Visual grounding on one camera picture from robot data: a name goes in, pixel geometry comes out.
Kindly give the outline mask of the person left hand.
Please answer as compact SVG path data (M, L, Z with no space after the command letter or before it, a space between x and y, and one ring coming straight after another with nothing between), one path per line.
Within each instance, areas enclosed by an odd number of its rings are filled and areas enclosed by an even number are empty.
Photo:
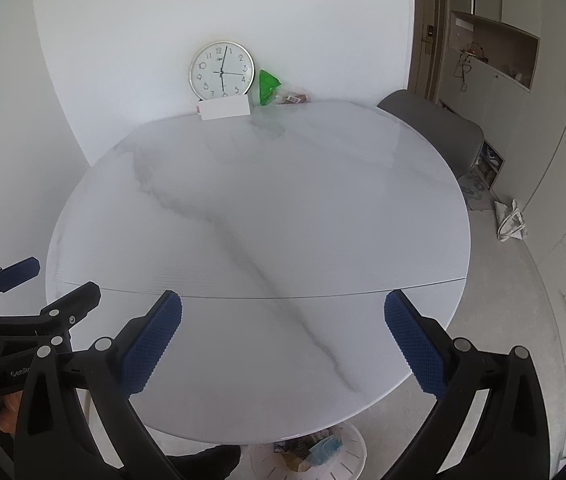
M0 430L12 437L16 434L21 398L22 391L10 393L3 398L3 407L0 411Z

